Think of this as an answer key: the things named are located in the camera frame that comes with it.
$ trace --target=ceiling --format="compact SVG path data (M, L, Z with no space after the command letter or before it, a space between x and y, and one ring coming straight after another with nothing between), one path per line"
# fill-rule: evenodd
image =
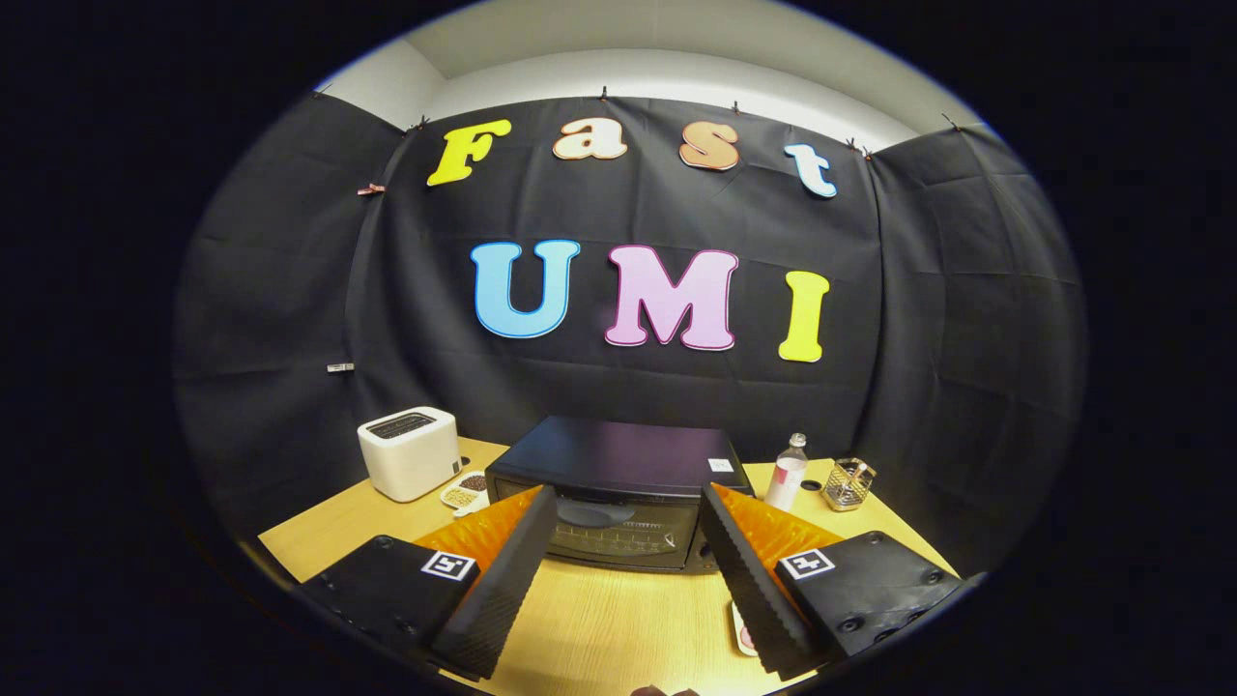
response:
M917 132L980 122L899 58L772 0L489 0L406 36L444 78L524 58L597 48L704 53L841 91Z

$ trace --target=letter u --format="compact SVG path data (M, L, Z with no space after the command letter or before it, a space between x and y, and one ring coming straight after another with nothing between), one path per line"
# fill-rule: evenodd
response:
M542 303L533 312L511 305L511 263L522 250L512 241L494 241L473 248L476 263L476 318L490 331L506 337L537 337L558 328L567 316L571 258L580 244L570 239L547 239L533 247L546 273Z

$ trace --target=hand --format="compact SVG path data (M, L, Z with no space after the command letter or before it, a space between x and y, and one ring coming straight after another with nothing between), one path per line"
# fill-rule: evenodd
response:
M640 689L631 692L631 696L666 696L666 692L656 686L641 686ZM690 689L684 689L674 696L700 696Z

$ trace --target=pink letter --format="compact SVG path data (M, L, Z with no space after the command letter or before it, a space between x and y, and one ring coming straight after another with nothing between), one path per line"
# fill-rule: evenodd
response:
M666 266L648 246L615 246L610 260L618 266L618 312L615 325L606 329L606 341L615 345L640 345L648 331L640 326L640 308L644 307L657 340L663 345L674 337L683 316L691 309L691 324L683 331L683 344L696 351L725 351L735 344L729 330L730 273L738 257L729 251L699 251L672 284Z

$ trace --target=toaster oven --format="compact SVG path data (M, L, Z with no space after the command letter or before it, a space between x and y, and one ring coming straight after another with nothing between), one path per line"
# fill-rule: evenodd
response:
M700 532L710 482L752 488L720 430L550 417L485 472L496 503L542 483L558 492L548 554L611 569L716 571Z

